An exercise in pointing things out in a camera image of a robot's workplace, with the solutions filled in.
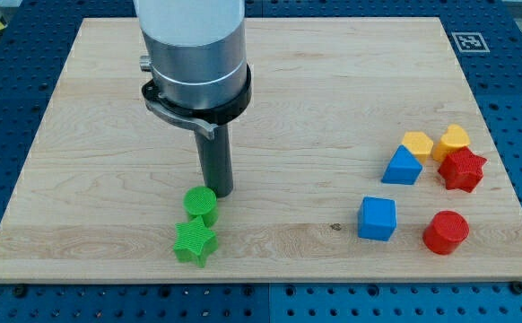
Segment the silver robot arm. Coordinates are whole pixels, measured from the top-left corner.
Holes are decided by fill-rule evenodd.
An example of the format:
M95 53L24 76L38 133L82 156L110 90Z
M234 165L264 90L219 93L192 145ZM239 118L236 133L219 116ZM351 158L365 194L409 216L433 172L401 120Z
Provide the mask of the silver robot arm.
M251 97L242 0L135 0L152 75L142 93L154 115L209 140Z

